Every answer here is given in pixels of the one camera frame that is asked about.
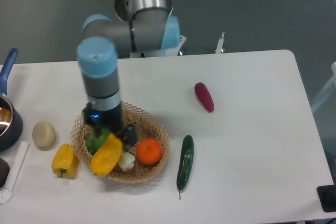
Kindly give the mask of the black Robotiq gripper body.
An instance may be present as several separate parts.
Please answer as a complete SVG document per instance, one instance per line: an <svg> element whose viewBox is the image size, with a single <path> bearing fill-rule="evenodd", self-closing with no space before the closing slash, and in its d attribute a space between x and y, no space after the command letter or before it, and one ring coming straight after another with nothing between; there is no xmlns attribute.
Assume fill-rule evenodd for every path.
<svg viewBox="0 0 336 224"><path fill-rule="evenodd" d="M92 102L88 102L82 113L84 123L92 129L94 125L102 125L103 129L116 133L123 128L121 103L113 109L98 111L93 108Z"/></svg>

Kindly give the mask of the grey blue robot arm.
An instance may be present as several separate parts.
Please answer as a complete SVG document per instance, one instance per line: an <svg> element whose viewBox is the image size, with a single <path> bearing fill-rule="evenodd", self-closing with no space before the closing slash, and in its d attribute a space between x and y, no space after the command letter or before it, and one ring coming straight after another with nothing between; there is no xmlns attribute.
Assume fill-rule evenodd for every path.
<svg viewBox="0 0 336 224"><path fill-rule="evenodd" d="M114 133L127 151L137 135L133 125L122 123L118 57L177 47L180 25L167 0L124 0L121 7L125 16L119 22L99 14L86 19L76 54L88 96L84 122L95 136L103 129Z"/></svg>

